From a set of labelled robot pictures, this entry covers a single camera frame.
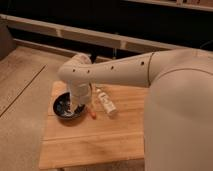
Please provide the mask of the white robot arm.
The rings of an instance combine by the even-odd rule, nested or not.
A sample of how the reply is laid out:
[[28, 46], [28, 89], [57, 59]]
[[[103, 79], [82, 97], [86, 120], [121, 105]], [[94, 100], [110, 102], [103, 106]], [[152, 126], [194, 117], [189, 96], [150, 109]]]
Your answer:
[[77, 54], [58, 75], [76, 105], [89, 101], [93, 83], [147, 87], [145, 171], [213, 171], [213, 52], [174, 49], [96, 64]]

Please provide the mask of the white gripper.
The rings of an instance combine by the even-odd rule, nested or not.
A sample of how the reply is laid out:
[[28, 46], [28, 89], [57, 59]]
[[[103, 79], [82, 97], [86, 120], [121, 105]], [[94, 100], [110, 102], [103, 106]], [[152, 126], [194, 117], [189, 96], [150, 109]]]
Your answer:
[[86, 105], [91, 101], [92, 87], [89, 83], [69, 84], [68, 90], [73, 105]]

